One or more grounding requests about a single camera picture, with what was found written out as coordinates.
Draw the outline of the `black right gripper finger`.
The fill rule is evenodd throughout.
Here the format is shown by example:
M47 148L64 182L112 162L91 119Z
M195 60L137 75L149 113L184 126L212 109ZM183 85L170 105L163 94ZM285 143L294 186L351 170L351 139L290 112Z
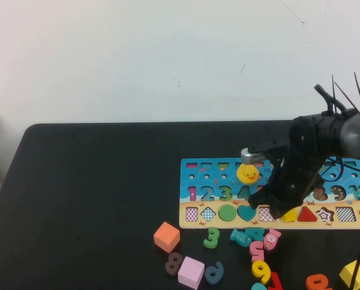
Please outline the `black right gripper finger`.
M279 219L291 210L289 202L279 201L277 199L270 202L270 214L274 219Z
M248 198L249 205L252 209L256 209L260 205L270 205L272 203L272 195L268 188L261 188Z

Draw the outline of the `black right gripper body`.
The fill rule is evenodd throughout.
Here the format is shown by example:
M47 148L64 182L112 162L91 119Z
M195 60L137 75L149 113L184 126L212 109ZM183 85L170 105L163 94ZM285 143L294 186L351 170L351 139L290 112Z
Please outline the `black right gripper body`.
M303 203L319 177L325 155L305 154L291 146L265 152L274 166L261 189L261 204L271 208L294 208Z

